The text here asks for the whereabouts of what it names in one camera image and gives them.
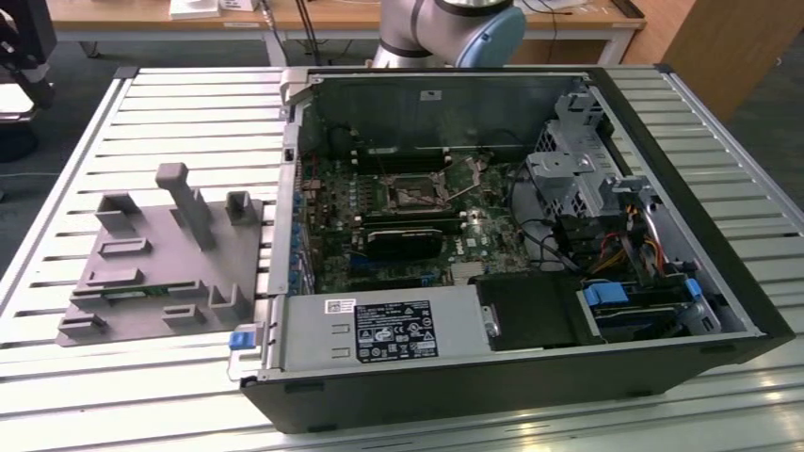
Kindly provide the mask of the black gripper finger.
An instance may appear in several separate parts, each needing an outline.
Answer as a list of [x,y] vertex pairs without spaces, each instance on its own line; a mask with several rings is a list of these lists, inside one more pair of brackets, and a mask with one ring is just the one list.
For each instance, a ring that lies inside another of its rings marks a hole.
[[11,77],[37,108],[48,109],[55,102],[55,89],[47,79],[48,64],[32,69],[12,68]]

